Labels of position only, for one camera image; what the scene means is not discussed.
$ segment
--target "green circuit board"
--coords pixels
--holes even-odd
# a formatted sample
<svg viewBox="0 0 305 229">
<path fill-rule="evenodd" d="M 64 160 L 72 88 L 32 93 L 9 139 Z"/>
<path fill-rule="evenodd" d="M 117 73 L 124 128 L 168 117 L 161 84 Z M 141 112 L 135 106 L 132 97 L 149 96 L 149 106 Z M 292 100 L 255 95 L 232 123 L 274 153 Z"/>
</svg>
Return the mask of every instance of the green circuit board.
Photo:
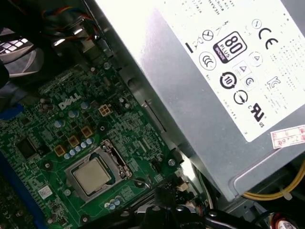
<svg viewBox="0 0 305 229">
<path fill-rule="evenodd" d="M 32 215 L 1 173 L 0 206 L 0 228 L 35 229 Z"/>
<path fill-rule="evenodd" d="M 0 122 L 0 151 L 52 229 L 124 208 L 176 170 L 149 116 L 105 62 L 62 73 Z"/>
</svg>

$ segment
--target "sticker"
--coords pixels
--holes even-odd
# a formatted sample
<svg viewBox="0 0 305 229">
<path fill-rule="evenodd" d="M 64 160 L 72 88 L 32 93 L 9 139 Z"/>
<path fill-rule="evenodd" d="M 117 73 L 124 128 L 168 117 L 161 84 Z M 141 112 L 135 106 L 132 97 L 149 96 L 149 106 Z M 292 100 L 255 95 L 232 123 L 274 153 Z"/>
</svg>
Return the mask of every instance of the sticker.
<svg viewBox="0 0 305 229">
<path fill-rule="evenodd" d="M 48 198 L 50 195 L 53 194 L 49 186 L 43 187 L 42 189 L 40 189 L 40 190 L 38 191 L 38 193 L 39 193 L 39 195 L 41 196 L 42 199 L 46 199 L 46 198 Z"/>
<path fill-rule="evenodd" d="M 294 225 L 292 225 L 290 222 L 281 220 L 278 225 L 278 229 L 296 229 Z"/>
<path fill-rule="evenodd" d="M 305 104 L 305 38 L 280 0 L 157 4 L 246 141 Z"/>
<path fill-rule="evenodd" d="M 305 125 L 271 132 L 274 149 L 305 143 Z"/>
</svg>

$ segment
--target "silver metal casing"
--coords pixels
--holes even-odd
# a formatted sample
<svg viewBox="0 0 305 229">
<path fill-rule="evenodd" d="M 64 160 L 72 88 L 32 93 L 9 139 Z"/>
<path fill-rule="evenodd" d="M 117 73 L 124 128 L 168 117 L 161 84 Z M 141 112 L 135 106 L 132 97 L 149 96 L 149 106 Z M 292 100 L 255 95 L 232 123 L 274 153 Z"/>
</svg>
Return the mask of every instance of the silver metal casing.
<svg viewBox="0 0 305 229">
<path fill-rule="evenodd" d="M 305 2 L 283 0 L 303 34 Z M 247 142 L 159 10 L 143 0 L 85 0 L 137 92 L 170 139 L 228 200 L 250 190 L 304 145 L 273 150 L 270 132 L 305 123 L 305 106 Z"/>
</svg>

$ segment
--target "ce mark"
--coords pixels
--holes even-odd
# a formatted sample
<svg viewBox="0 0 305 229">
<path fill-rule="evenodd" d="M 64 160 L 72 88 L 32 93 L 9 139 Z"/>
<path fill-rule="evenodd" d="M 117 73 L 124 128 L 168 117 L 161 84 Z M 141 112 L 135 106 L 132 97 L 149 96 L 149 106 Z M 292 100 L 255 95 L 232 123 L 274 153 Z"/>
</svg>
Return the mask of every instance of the ce mark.
<svg viewBox="0 0 305 229">
<path fill-rule="evenodd" d="M 262 39 L 262 33 L 263 33 L 264 31 L 268 31 L 269 33 L 272 33 L 271 29 L 269 29 L 269 28 L 263 28 L 263 29 L 261 29 L 261 30 L 259 31 L 259 33 L 258 33 L 258 37 L 259 37 L 260 40 Z M 265 47 L 266 47 L 267 50 L 269 49 L 269 45 L 273 45 L 273 44 L 274 44 L 273 42 L 278 43 L 278 40 L 275 39 L 275 38 L 270 38 L 270 39 L 268 39 L 268 40 L 266 41 Z"/>
</svg>

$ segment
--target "blue plastic part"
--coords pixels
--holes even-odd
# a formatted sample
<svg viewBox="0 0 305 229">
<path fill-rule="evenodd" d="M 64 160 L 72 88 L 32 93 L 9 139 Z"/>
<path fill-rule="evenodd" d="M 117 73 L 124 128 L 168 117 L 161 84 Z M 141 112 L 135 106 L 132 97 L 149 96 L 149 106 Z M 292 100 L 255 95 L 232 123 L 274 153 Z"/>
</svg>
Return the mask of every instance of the blue plastic part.
<svg viewBox="0 0 305 229">
<path fill-rule="evenodd" d="M 24 110 L 24 107 L 21 104 L 16 104 L 14 107 L 10 107 L 0 113 L 0 119 L 10 120 L 17 115 L 19 115 Z"/>
<path fill-rule="evenodd" d="M 0 152 L 0 171 L 7 178 L 8 182 L 12 185 L 17 195 L 24 202 L 28 211 L 32 214 L 34 218 L 34 224 L 37 227 L 37 229 L 48 229 L 48 227 L 45 224 L 45 217 L 42 210 L 37 205 L 31 194 L 28 192 L 24 184 L 21 182 L 21 180 L 19 179 L 19 177 L 12 169 L 12 167 L 9 165 L 9 162 L 1 152 Z"/>
</svg>

